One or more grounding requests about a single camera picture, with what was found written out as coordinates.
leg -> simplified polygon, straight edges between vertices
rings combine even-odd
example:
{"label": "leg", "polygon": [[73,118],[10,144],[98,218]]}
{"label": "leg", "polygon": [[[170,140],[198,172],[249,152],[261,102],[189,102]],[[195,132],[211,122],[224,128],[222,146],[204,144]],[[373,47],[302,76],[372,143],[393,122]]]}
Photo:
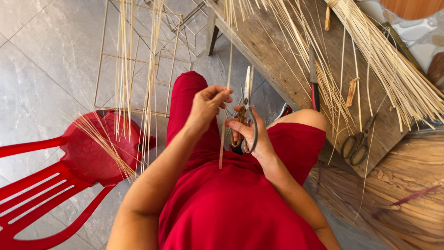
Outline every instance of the leg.
{"label": "leg", "polygon": [[301,109],[299,111],[281,117],[274,121],[272,124],[268,125],[267,129],[281,122],[300,123],[315,127],[322,131],[325,131],[327,128],[327,121],[325,120],[325,117],[321,113],[313,109]]}
{"label": "leg", "polygon": [[[208,87],[206,80],[194,71],[182,73],[174,82],[171,94],[171,109],[168,127],[166,129],[166,146],[185,125],[191,112],[195,94]],[[220,135],[216,117],[211,121],[210,128],[204,133],[194,147],[190,161],[203,158],[209,153],[218,153]]]}
{"label": "leg", "polygon": [[213,54],[214,44],[216,43],[216,38],[218,37],[219,28],[216,26],[216,13],[212,11],[210,8],[207,8],[209,10],[207,23],[206,23],[206,54],[208,56],[211,56]]}
{"label": "leg", "polygon": [[300,185],[317,162],[326,127],[321,113],[302,109],[279,118],[267,128],[274,151]]}

knife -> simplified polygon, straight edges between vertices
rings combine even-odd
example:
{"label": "knife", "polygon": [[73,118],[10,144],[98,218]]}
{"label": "knife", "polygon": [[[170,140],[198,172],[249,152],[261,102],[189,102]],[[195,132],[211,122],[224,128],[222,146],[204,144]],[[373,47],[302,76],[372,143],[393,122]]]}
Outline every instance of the knife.
{"label": "knife", "polygon": [[311,103],[314,110],[320,112],[319,86],[317,84],[316,62],[314,59],[313,46],[309,48],[310,82],[311,82]]}

red plastic chair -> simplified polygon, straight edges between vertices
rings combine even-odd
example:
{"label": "red plastic chair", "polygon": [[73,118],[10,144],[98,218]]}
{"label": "red plastic chair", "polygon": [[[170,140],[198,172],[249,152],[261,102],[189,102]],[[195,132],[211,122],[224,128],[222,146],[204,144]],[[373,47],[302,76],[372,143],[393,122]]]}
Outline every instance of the red plastic chair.
{"label": "red plastic chair", "polygon": [[[110,110],[100,110],[97,111],[97,113],[102,120],[102,124],[107,129],[111,140],[117,145],[116,149],[118,150],[120,157],[132,169],[135,169],[138,163],[136,157],[140,160],[142,156],[140,152],[138,153],[138,147],[141,142],[139,139],[139,126],[134,121],[131,121],[131,136],[129,137],[128,121],[126,121],[127,138],[122,136],[119,141],[115,141],[115,136],[112,135],[115,134],[114,127],[117,114]],[[93,112],[84,114],[84,116],[88,117],[99,131],[103,132],[103,129],[101,129]],[[122,119],[119,125],[120,132],[122,132]],[[109,156],[109,154],[85,132],[77,128],[74,123],[69,125],[62,136],[54,139],[0,147],[0,157],[57,146],[66,152],[59,162],[0,188],[0,201],[3,201],[6,198],[19,194],[24,189],[34,186],[30,190],[0,204],[0,214],[9,210],[6,214],[0,217],[0,226],[3,228],[0,230],[1,249],[48,249],[64,242],[79,230],[103,198],[105,198],[106,194],[108,194],[117,183],[125,179],[124,174],[121,173],[117,163]],[[149,149],[154,147],[155,139],[151,137]],[[14,239],[14,236],[17,233],[35,222],[38,218],[42,217],[73,195],[95,185],[96,183],[100,183],[104,186],[104,189],[66,229],[43,239]],[[39,196],[28,200],[39,193]],[[37,208],[25,214],[18,220],[16,219],[18,216],[26,213],[37,205],[39,205]]]}

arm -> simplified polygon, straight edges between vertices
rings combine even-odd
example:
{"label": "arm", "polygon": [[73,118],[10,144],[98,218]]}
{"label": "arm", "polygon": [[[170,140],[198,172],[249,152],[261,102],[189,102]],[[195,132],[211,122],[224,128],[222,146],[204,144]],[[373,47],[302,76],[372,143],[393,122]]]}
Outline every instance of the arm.
{"label": "arm", "polygon": [[[273,185],[277,193],[287,202],[290,207],[299,214],[315,231],[319,240],[329,250],[340,250],[333,231],[331,230],[325,216],[311,198],[310,194],[294,180],[288,172],[284,163],[276,155],[271,145],[265,123],[253,108],[253,114],[258,122],[258,142],[252,155],[259,161],[264,170],[265,177]],[[232,128],[234,140],[237,141],[239,133],[252,145],[254,129],[240,123],[237,118],[228,120],[227,127]]]}
{"label": "arm", "polygon": [[158,249],[159,216],[199,138],[232,89],[211,86],[197,93],[185,126],[134,182],[117,212],[107,249]]}

wire frame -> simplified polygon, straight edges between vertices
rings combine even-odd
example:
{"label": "wire frame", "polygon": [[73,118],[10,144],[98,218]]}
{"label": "wire frame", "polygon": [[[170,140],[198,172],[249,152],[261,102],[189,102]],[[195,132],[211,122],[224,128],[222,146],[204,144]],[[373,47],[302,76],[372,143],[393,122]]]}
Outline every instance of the wire frame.
{"label": "wire frame", "polygon": [[[119,0],[107,0],[106,7],[105,7],[105,17],[104,17],[104,20],[103,20],[102,43],[101,43],[101,47],[100,47],[99,70],[98,70],[98,73],[97,73],[97,81],[96,81],[95,94],[94,94],[94,107],[102,108],[102,109],[113,109],[113,110],[116,110],[116,107],[100,106],[100,105],[97,105],[97,103],[96,103],[97,102],[98,89],[99,89],[99,80],[100,80],[100,75],[101,75],[103,57],[104,56],[109,56],[109,57],[114,57],[114,58],[122,59],[121,56],[114,55],[114,54],[109,54],[109,53],[104,53],[103,52],[103,47],[104,47],[104,42],[105,42],[106,26],[107,26],[107,19],[108,19],[108,6],[109,6],[109,3],[112,2],[112,1],[120,2]],[[134,4],[134,3],[132,3],[132,1],[131,2],[125,2],[125,4],[132,5],[132,6],[137,6],[137,7],[142,7],[143,9],[146,9],[147,11],[148,10],[153,10],[153,8],[149,7],[148,4],[146,4],[146,5]],[[168,22],[169,21],[173,22],[173,20],[174,20],[173,18],[176,18],[176,22],[177,22],[179,27],[184,22],[182,14],[177,14],[177,13],[173,13],[171,11],[166,11],[165,8],[163,8],[163,10],[161,11],[161,15],[164,15],[166,17],[166,19],[168,20]],[[168,113],[168,107],[169,107],[169,103],[170,103],[170,92],[171,92],[171,87],[172,87],[171,84],[172,84],[172,81],[173,81],[172,78],[173,78],[173,71],[174,71],[174,63],[175,63],[175,61],[189,63],[189,65],[190,65],[189,66],[189,70],[191,69],[191,55],[189,55],[189,57],[190,57],[189,60],[181,59],[181,58],[177,58],[176,57],[176,52],[177,52],[178,45],[179,46],[184,46],[184,47],[187,48],[188,51],[190,51],[189,47],[188,47],[188,43],[187,43],[188,39],[186,38],[186,31],[184,31],[184,33],[183,33],[185,38],[186,38],[186,43],[179,42],[179,34],[180,33],[181,33],[180,29],[176,29],[175,32],[174,32],[175,37],[173,39],[171,39],[171,40],[158,39],[158,41],[163,41],[163,42],[166,42],[167,44],[163,45],[163,46],[160,46],[161,49],[158,52],[156,52],[156,55],[154,57],[155,61],[156,61],[156,63],[155,63],[155,65],[156,65],[156,82],[155,82],[155,84],[156,85],[167,86],[168,87],[168,94],[167,94],[167,98],[166,98],[166,109],[165,109],[165,112],[151,111],[151,114],[155,114],[155,115],[159,115],[159,116],[164,116],[164,117],[169,117],[170,116],[170,114]],[[134,63],[134,67],[132,67],[132,72],[131,72],[131,74],[133,76],[133,77],[130,78],[131,81],[132,81],[132,79],[135,76],[135,63],[136,62],[146,63],[146,64],[149,63],[149,61],[144,61],[144,60],[137,59],[138,55],[140,54],[140,52],[139,52],[139,45],[140,45],[140,41],[142,40],[142,38],[151,39],[150,36],[138,35],[135,55],[134,56],[130,55],[127,58],[127,60],[130,60],[131,63]],[[167,48],[165,48],[168,44],[173,44],[174,49],[167,49]],[[167,79],[160,79],[159,78],[160,58],[166,58],[166,59],[172,60],[170,77],[167,78]],[[143,113],[144,112],[143,109],[134,109],[134,108],[131,108],[130,110],[125,109],[125,111],[126,112],[131,111],[131,112],[136,112],[136,113]]]}
{"label": "wire frame", "polygon": [[[196,5],[195,8],[193,10],[190,11],[190,13],[188,13],[184,18],[183,18],[183,22],[182,23],[178,23],[176,24],[171,18],[167,18],[166,23],[164,23],[170,30],[171,32],[177,32],[177,29],[179,29],[179,34],[182,35],[182,38],[179,38],[179,41],[183,42],[183,38],[185,38],[185,42],[189,45],[188,46],[188,50],[191,54],[193,54],[194,57],[198,57],[200,54],[202,54],[202,52],[205,51],[205,46],[202,50],[198,51],[197,50],[197,42],[196,42],[196,36],[203,30],[203,28],[206,26],[206,22],[204,25],[202,25],[200,28],[197,29],[197,31],[193,31],[189,25],[187,25],[187,21],[188,20],[193,20],[193,17],[195,18],[197,15],[199,15],[200,13],[202,13],[203,15],[205,15],[206,17],[208,17],[208,15],[203,11],[206,8],[206,4],[204,1],[201,1],[199,4],[196,3],[194,0],[192,0],[193,3]],[[166,5],[164,4],[164,7],[167,8],[167,10],[169,12],[172,12],[172,10]],[[190,41],[189,38],[187,37],[186,33],[188,32],[191,33],[190,37],[192,37],[193,41]]]}

